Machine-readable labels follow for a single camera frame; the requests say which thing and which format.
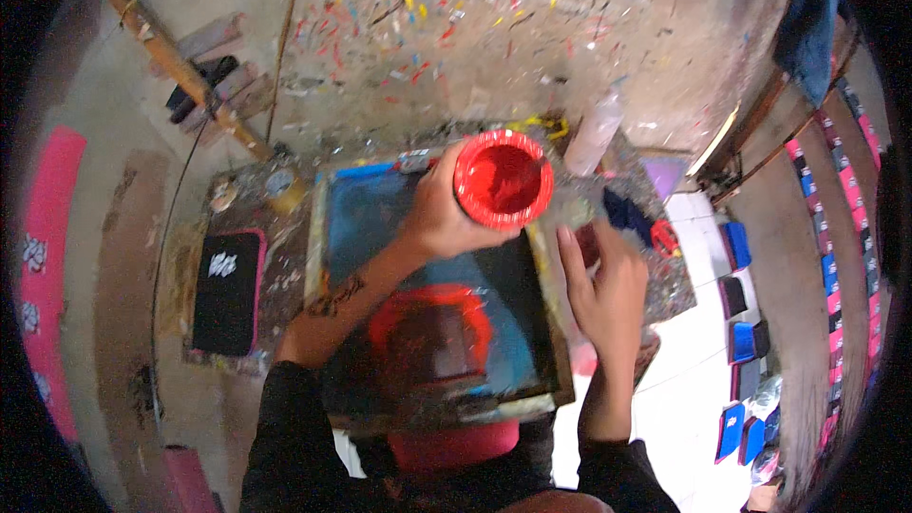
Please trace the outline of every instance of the black shirt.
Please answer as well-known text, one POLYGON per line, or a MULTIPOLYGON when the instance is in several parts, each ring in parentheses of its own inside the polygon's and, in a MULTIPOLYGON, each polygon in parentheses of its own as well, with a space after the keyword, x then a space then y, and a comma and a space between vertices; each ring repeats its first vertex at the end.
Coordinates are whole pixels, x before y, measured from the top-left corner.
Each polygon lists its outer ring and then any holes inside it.
MULTIPOLYGON (((356 479, 336 453, 320 402, 317 373, 289 361, 266 378, 256 439, 250 449, 242 511, 496 511, 552 489, 536 469, 534 444, 523 441, 505 456, 427 479, 356 479)), ((542 433, 551 437, 550 428, 542 433)), ((639 447, 645 450, 642 442, 639 447)), ((617 513, 678 511, 651 472, 645 451, 625 443, 580 447, 579 491, 617 513)), ((550 470, 550 451, 543 457, 550 470)))

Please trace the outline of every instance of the person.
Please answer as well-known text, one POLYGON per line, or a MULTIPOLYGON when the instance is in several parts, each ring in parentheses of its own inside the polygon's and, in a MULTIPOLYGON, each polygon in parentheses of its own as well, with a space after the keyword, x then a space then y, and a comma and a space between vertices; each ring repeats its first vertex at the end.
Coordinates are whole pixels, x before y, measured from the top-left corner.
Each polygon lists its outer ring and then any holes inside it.
POLYGON ((567 296, 598 367, 579 426, 578 491, 551 481, 553 413, 520 425, 504 456, 430 479, 397 479, 366 464, 348 476, 320 402, 319 369, 410 273, 432 258, 494 247, 519 231, 471 221, 453 197, 462 143, 423 177, 392 242, 288 325, 263 389, 256 439, 242 486, 242 511, 677 511, 655 480, 641 440, 628 444, 634 363, 646 293, 646 266, 605 221, 594 229, 601 257, 595 279, 568 227, 558 229, 567 296), (371 474, 383 475, 377 478, 371 474))

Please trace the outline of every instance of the red paint cup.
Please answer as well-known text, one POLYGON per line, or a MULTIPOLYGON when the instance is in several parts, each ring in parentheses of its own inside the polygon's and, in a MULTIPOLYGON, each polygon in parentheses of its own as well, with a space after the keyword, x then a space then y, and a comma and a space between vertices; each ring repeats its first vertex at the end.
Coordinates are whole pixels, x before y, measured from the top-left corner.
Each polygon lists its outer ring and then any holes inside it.
POLYGON ((522 228, 548 208, 554 173, 537 142, 517 131, 485 131, 456 159, 453 191, 469 218, 498 230, 522 228))

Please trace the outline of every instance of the white plastic bottle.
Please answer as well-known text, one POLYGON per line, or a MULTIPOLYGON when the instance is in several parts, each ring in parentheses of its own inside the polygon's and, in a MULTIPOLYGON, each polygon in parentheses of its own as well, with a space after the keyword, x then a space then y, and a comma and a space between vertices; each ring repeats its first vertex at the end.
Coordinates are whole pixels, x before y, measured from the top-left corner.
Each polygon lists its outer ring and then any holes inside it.
POLYGON ((612 87, 602 101, 583 116, 583 124, 564 153, 564 165, 578 177, 591 175, 624 119, 620 92, 612 87))

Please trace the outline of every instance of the forearm tattoo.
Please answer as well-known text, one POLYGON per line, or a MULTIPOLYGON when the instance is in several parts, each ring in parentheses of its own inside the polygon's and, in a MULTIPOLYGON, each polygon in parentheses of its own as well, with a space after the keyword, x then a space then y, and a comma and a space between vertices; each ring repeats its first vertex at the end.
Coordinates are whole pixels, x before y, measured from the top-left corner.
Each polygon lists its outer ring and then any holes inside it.
POLYGON ((356 271, 335 290, 326 293, 307 307, 307 314, 312 317, 336 317, 339 307, 348 302, 353 295, 363 290, 367 283, 356 271))

